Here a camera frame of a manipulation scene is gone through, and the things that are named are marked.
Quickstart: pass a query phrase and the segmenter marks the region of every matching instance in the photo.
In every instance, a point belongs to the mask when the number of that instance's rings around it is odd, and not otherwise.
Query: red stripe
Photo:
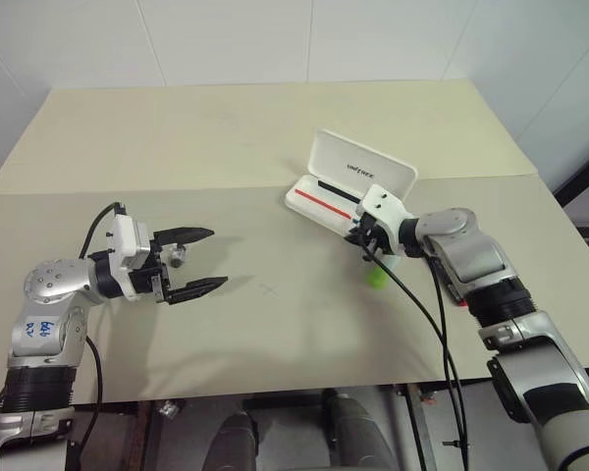
[[[296,194],[300,194],[304,198],[309,199],[310,201],[314,201],[316,204],[320,204],[321,206],[323,206],[324,208],[329,209],[330,211],[334,211],[336,214],[340,214],[344,218],[347,218],[347,219],[351,220],[351,216],[349,214],[347,214],[345,211],[341,211],[340,209],[332,206],[331,204],[327,204],[325,201],[323,201],[321,199],[315,198],[314,196],[312,196],[311,194],[306,193],[305,191],[301,191],[300,189],[295,188],[294,189],[294,192]]]

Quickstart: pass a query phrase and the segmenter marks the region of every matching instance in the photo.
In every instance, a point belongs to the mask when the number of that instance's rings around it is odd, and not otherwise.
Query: green object
[[[389,276],[377,265],[366,275],[366,283],[370,287],[381,289],[389,282]]]

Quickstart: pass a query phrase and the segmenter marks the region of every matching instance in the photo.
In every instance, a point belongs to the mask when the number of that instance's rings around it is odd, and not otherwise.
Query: open box lid
[[[358,198],[376,183],[405,199],[417,178],[411,165],[326,130],[314,137],[307,169],[321,182]]]

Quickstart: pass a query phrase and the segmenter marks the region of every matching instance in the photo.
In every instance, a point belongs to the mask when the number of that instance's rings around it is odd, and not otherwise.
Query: white wall
[[[549,187],[589,157],[589,0],[0,0],[0,166],[52,87],[457,77]]]

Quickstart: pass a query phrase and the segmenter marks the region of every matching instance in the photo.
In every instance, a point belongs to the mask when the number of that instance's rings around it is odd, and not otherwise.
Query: robotic arm
[[[157,302],[175,304],[201,297],[227,280],[206,278],[171,289],[160,257],[163,247],[175,244],[176,252],[185,255],[185,244],[214,233],[175,228],[149,239],[146,226],[120,203],[114,212],[107,250],[85,259],[42,262],[26,278],[25,306],[13,328],[0,401],[0,470],[78,469],[79,446],[67,435],[91,306],[121,296],[133,301],[148,292]]]
[[[348,236],[372,252],[430,256],[497,351],[487,366],[510,418],[531,423],[550,469],[589,471],[589,378],[547,313],[535,308],[502,248],[473,212],[453,208],[415,218],[373,184]]]

